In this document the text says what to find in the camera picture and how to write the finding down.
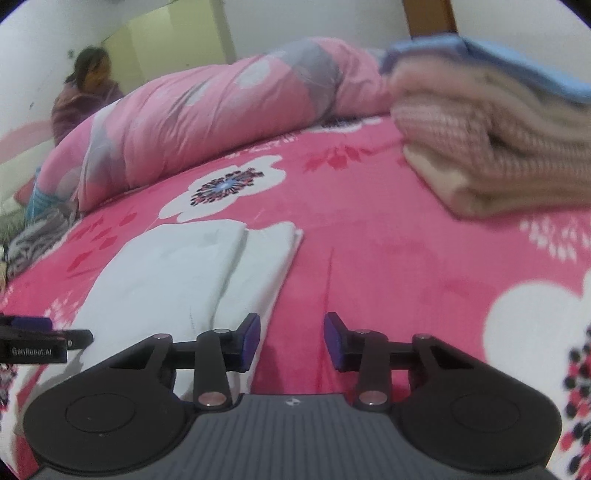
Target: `metal screw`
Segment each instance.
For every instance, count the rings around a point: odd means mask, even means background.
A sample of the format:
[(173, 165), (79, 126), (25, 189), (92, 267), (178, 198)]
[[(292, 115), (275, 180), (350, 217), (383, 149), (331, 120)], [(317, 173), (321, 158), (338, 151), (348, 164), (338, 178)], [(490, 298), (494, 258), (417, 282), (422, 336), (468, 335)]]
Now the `metal screw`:
[(226, 396), (221, 392), (205, 392), (199, 395), (197, 399), (201, 405), (206, 407), (219, 407), (226, 403)]
[(361, 403), (372, 407), (374, 405), (385, 404), (388, 401), (388, 396), (384, 392), (369, 390), (359, 395), (359, 399), (361, 400)]

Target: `beige towel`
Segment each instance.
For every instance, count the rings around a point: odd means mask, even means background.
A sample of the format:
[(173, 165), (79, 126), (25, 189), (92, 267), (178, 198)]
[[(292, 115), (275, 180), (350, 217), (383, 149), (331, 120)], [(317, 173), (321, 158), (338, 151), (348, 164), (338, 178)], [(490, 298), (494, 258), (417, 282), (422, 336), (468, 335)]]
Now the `beige towel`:
[(591, 186), (591, 144), (540, 135), (494, 104), (422, 93), (394, 103), (391, 114), (409, 142), (430, 147), (478, 177)]
[(576, 183), (483, 179), (420, 144), (406, 145), (404, 156), (441, 202), (461, 218), (486, 218), (540, 207), (591, 205), (591, 189)]
[(470, 66), (430, 55), (412, 56), (398, 62), (388, 86), (395, 102), (420, 92), (489, 102), (550, 138), (591, 141), (591, 107), (534, 91), (494, 67)]

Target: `wooden bed frame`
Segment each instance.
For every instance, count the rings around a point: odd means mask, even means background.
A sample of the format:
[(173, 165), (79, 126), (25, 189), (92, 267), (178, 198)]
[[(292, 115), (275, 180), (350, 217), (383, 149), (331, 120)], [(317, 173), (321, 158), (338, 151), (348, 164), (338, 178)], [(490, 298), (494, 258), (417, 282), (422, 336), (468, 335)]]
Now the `wooden bed frame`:
[(457, 33), (451, 0), (403, 0), (403, 3), (412, 37)]

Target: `pillow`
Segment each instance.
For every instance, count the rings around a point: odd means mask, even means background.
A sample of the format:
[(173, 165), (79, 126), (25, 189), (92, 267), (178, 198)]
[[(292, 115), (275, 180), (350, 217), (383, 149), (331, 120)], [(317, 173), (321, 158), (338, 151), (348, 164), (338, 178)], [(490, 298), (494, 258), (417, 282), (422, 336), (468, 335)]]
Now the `pillow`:
[(29, 204), (29, 199), (33, 194), (33, 187), (35, 186), (35, 180), (33, 177), (27, 183), (25, 183), (18, 191), (14, 194), (14, 200), (21, 206), (26, 207)]

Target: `blue cloth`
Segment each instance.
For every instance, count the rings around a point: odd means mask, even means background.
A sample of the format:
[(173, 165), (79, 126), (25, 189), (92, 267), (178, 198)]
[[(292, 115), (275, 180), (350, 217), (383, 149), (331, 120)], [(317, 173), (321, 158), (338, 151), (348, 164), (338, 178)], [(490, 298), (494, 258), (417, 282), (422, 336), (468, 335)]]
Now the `blue cloth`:
[(27, 204), (27, 211), (25, 212), (25, 221), (29, 225), (36, 217), (45, 212), (48, 208), (57, 205), (58, 203), (64, 202), (64, 199), (56, 197), (55, 195), (49, 195), (43, 193), (37, 184), (33, 187), (33, 193)]
[(390, 73), (399, 59), (416, 54), (436, 54), (472, 64), (488, 64), (525, 83), (565, 100), (591, 103), (591, 85), (563, 72), (544, 67), (509, 48), (456, 34), (421, 37), (393, 44), (382, 62), (380, 73)]

